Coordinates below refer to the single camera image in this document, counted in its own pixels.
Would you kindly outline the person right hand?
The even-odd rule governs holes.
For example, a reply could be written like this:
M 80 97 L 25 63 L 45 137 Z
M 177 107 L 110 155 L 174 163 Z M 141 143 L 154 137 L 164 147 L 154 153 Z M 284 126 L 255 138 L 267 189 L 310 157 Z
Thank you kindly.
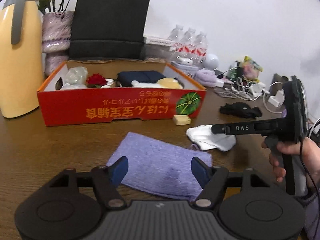
M 300 143 L 294 144 L 292 142 L 277 143 L 279 152 L 287 155 L 299 155 Z M 311 174 L 313 181 L 318 185 L 319 183 L 319 147 L 310 139 L 304 138 L 302 148 L 303 162 Z M 279 165 L 279 160 L 273 153 L 269 154 L 269 162 L 273 168 L 273 174 L 278 183 L 281 183 L 286 175 L 286 170 Z

